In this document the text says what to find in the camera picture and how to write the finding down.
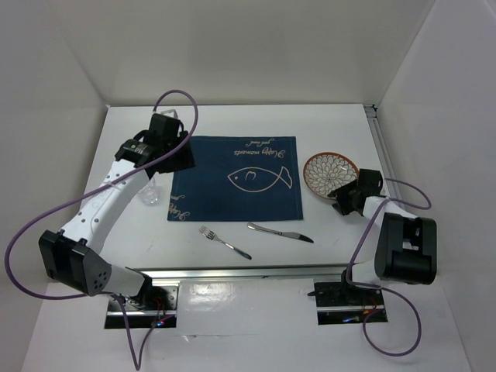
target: fish drawing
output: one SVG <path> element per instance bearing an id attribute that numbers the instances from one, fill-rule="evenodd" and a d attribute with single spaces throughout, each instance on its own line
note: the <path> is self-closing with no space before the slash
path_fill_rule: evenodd
<path id="1" fill-rule="evenodd" d="M 293 187 L 293 179 L 286 167 L 281 167 L 279 174 L 259 167 L 246 167 L 232 172 L 227 178 L 239 190 L 245 192 L 262 192 L 272 188 L 278 181 Z"/>

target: floral pattern plate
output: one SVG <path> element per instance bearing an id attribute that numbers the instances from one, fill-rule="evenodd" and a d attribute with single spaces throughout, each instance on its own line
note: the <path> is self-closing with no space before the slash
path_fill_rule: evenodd
<path id="1" fill-rule="evenodd" d="M 357 177 L 357 166 L 338 153 L 318 153 L 308 159 L 303 168 L 303 178 L 308 188 L 325 199 L 331 199 L 327 196 L 331 191 Z"/>

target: silver knife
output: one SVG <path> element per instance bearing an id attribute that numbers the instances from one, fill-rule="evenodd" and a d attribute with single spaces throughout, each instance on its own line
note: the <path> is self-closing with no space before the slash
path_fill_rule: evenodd
<path id="1" fill-rule="evenodd" d="M 303 242 L 313 243 L 313 240 L 311 240 L 310 238 L 308 238 L 305 235 L 298 234 L 297 232 L 286 232 L 285 233 L 285 232 L 281 232 L 281 231 L 266 229 L 265 227 L 255 225 L 252 222 L 249 222 L 246 226 L 248 226 L 248 229 L 261 231 L 263 233 L 269 233 L 269 234 L 283 236 L 285 238 L 292 238 L 292 239 L 296 239 L 296 240 L 301 240 Z"/>

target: white table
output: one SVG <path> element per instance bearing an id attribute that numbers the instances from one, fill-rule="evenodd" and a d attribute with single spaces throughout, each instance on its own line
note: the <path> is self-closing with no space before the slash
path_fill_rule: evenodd
<path id="1" fill-rule="evenodd" d="M 186 125 L 191 122 L 190 108 L 177 108 Z M 114 153 L 123 140 L 148 126 L 150 108 L 111 108 L 108 112 L 87 189 L 99 184 L 106 174 Z M 200 108 L 198 135 L 213 136 L 297 136 L 298 162 L 301 168 L 313 154 L 322 151 L 342 153 L 358 167 L 380 169 L 377 152 L 361 105 L 297 106 L 207 106 Z M 196 222 L 167 222 L 171 176 L 157 177 L 162 199 L 158 206 L 145 206 L 133 200 L 116 223 L 103 250 L 109 262 L 131 267 L 228 267 L 242 265 L 343 264 L 348 261 L 365 220 L 357 214 L 343 218 L 333 208 L 315 197 L 301 182 L 304 221 L 272 222 L 275 229 L 294 230 L 312 237 L 315 244 L 251 232 L 246 224 L 209 223 L 214 231 L 238 243 L 253 256 L 253 261 L 231 254 L 222 246 L 205 240 Z M 377 232 L 370 237 L 369 255 L 377 242 Z M 260 291 L 267 293 L 266 282 Z M 233 284 L 243 296 L 243 284 Z M 255 329 L 229 324 L 229 309 L 222 310 L 221 336 L 213 336 L 212 324 L 207 330 L 191 328 L 186 322 L 187 309 L 179 305 L 176 329 L 153 332 L 144 353 L 144 371 L 173 372 L 202 370 L 232 371 L 469 371 L 467 358 L 458 336 L 443 288 L 437 280 L 430 286 L 393 286 L 407 295 L 418 307 L 424 332 L 420 347 L 400 359 L 383 357 L 364 340 L 361 325 L 323 325 L 310 321 L 314 315 L 306 297 L 308 283 L 296 296 L 296 305 L 284 304 L 280 312 L 267 312 L 264 324 Z M 278 298 L 285 298 L 288 284 L 281 284 Z M 253 287 L 250 293 L 256 293 Z M 70 290 L 62 284 L 50 284 L 47 293 L 63 295 Z M 401 300 L 384 295 L 389 323 L 370 325 L 370 334 L 385 349 L 400 351 L 415 339 L 415 320 Z M 270 296 L 264 301 L 271 301 Z M 71 301 L 44 301 L 26 355 L 23 372 L 71 370 L 120 372 L 134 370 L 124 330 L 105 330 L 107 298 L 82 298 Z M 231 309 L 251 311 L 249 306 Z M 281 307 L 273 301 L 270 306 Z M 296 311 L 305 316 L 297 317 Z M 133 330 L 139 344 L 145 330 Z"/>
<path id="2" fill-rule="evenodd" d="M 193 110 L 178 107 L 188 127 Z M 303 180 L 303 166 L 312 155 L 341 153 L 359 168 L 381 169 L 362 105 L 256 105 L 202 106 L 196 135 L 296 136 L 303 203 L 303 221 L 265 222 L 264 226 L 300 232 L 315 244 L 283 239 L 246 227 L 245 222 L 209 222 L 207 227 L 249 253 L 243 259 L 199 232 L 202 222 L 168 222 L 172 174 L 156 176 L 161 196 L 158 205 L 146 206 L 138 198 L 129 203 L 115 224 L 102 256 L 112 264 L 132 267 L 232 267 L 303 264 L 344 264 L 349 261 L 367 221 L 353 213 L 343 218 Z M 87 191 L 100 184 L 114 154 L 128 138 L 150 123 L 149 107 L 120 107 L 108 111 L 91 168 Z M 370 234 L 359 260 L 372 257 L 378 231 Z"/>

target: white wall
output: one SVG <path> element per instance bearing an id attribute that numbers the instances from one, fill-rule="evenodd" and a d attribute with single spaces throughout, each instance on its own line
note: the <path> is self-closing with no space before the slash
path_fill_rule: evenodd
<path id="1" fill-rule="evenodd" d="M 474 371 L 494 370 L 496 344 L 496 2 L 488 1 L 436 1 L 379 109 L 398 177 L 432 196 L 439 272 Z"/>
<path id="2" fill-rule="evenodd" d="M 378 103 L 433 2 L 48 1 L 113 105 Z"/>
<path id="3" fill-rule="evenodd" d="M 0 254 L 32 217 L 80 194 L 95 153 L 105 106 L 54 26 L 43 2 L 2 3 L 0 12 Z M 47 276 L 37 241 L 67 220 L 61 212 L 19 241 L 13 270 L 44 293 Z M 21 369 L 40 301 L 0 271 L 2 370 Z"/>

